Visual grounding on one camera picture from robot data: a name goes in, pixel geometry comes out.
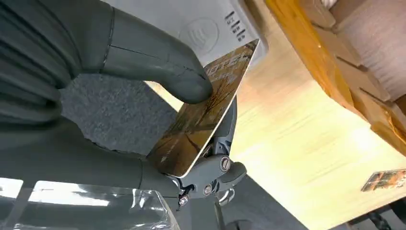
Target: gray robot arm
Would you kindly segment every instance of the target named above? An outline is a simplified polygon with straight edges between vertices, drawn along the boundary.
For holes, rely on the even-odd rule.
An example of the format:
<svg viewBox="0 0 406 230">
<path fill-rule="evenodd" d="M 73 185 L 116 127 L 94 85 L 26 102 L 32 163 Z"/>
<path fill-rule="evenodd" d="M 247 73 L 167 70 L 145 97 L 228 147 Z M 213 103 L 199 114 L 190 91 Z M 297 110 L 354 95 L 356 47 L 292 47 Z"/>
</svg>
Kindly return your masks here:
<svg viewBox="0 0 406 230">
<path fill-rule="evenodd" d="M 188 103 L 211 84 L 195 54 L 98 0 L 0 1 L 0 177 L 158 190 L 172 181 L 136 154 L 102 149 L 63 118 L 58 89 L 78 74 L 156 81 Z"/>
</svg>

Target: gray carpet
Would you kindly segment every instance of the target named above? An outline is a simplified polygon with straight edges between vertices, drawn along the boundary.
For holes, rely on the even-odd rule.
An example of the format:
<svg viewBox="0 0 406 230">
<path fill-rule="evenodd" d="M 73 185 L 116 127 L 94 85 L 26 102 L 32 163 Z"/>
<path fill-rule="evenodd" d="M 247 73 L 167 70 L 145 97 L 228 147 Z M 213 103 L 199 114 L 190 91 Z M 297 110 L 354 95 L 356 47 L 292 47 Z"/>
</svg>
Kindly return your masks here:
<svg viewBox="0 0 406 230">
<path fill-rule="evenodd" d="M 173 110 L 144 82 L 83 75 L 62 92 L 63 115 L 85 137 L 111 150 L 147 154 L 174 121 Z M 275 199 L 246 177 L 224 207 L 226 222 L 246 219 L 252 230 L 305 230 Z"/>
<path fill-rule="evenodd" d="M 61 93 L 62 115 L 111 150 L 148 154 L 176 116 L 143 81 L 81 75 Z"/>
</svg>

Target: wooden table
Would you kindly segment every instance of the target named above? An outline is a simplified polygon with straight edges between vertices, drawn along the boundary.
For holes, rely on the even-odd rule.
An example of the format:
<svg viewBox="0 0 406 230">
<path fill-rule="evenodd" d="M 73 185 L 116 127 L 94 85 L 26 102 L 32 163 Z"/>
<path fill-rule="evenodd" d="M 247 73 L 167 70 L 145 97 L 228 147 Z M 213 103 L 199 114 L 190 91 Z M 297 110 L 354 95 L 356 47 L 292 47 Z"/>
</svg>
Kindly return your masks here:
<svg viewBox="0 0 406 230">
<path fill-rule="evenodd" d="M 330 229 L 403 197 L 406 187 L 360 191 L 373 172 L 406 168 L 406 158 L 323 92 L 262 0 L 248 5 L 270 51 L 238 91 L 232 159 L 310 230 Z"/>
</svg>

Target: screw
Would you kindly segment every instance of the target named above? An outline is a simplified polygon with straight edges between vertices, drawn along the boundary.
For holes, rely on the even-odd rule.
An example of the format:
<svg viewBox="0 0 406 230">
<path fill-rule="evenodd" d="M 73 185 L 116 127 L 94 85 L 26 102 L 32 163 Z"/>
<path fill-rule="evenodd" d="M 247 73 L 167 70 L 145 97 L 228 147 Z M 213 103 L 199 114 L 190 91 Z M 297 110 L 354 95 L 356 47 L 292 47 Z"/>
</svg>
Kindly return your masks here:
<svg viewBox="0 0 406 230">
<path fill-rule="evenodd" d="M 206 185 L 206 187 L 204 187 L 203 195 L 208 196 L 211 193 L 212 193 L 212 185 L 208 184 L 208 185 Z"/>
<path fill-rule="evenodd" d="M 187 195 L 183 196 L 182 198 L 179 199 L 179 206 L 185 205 L 188 201 L 189 201 L 189 197 Z"/>
<path fill-rule="evenodd" d="M 220 169 L 221 169 L 221 171 L 227 172 L 227 171 L 230 169 L 230 166 L 231 166 L 230 158 L 228 158 L 228 157 L 223 157 L 223 158 L 220 160 Z"/>
</svg>

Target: plastic packaging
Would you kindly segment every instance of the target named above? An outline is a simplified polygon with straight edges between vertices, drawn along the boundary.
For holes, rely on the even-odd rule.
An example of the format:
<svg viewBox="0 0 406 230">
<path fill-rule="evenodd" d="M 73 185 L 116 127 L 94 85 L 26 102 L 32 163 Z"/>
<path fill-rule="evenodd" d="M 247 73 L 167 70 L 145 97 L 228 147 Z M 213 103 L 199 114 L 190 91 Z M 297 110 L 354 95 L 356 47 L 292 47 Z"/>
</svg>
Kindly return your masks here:
<svg viewBox="0 0 406 230">
<path fill-rule="evenodd" d="M 0 178 L 0 229 L 179 230 L 157 191 Z"/>
</svg>

